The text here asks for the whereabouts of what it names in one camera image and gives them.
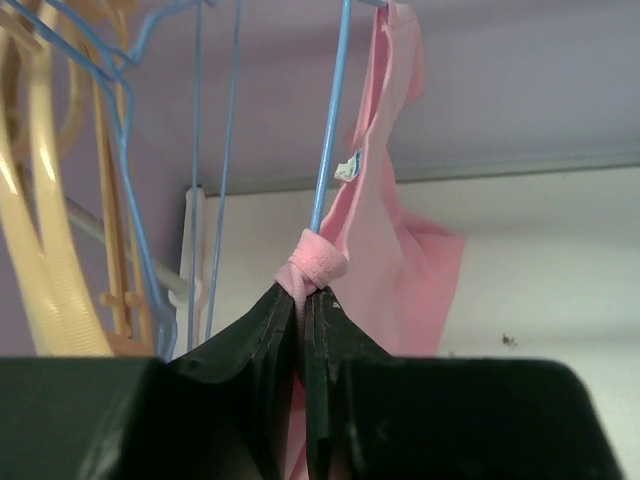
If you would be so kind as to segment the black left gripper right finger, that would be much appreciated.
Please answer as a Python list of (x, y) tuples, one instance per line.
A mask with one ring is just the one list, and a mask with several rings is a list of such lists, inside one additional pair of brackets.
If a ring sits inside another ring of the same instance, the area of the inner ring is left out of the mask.
[(311, 294), (303, 321), (306, 459), (311, 479), (373, 477), (367, 468), (400, 467), (400, 446), (384, 431), (369, 440), (351, 429), (351, 397), (358, 382), (373, 381), (400, 361), (376, 344), (344, 313), (331, 290)]

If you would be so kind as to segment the pink t shirt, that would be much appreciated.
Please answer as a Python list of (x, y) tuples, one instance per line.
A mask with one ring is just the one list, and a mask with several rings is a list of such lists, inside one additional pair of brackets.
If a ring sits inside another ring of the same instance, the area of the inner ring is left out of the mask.
[(399, 113), (423, 86), (418, 18), (390, 1), (375, 14), (359, 117), (346, 137), (359, 171), (342, 183), (319, 232), (304, 230), (275, 276), (294, 300), (298, 341), (308, 296), (330, 287), (350, 320), (387, 352), (437, 350), (465, 241), (403, 207), (387, 150)]

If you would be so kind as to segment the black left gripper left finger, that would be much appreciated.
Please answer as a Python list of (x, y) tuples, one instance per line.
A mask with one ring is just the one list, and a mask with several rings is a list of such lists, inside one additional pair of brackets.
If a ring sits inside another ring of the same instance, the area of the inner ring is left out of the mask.
[(169, 363), (221, 405), (264, 479), (285, 477), (295, 305), (273, 284), (241, 318)]

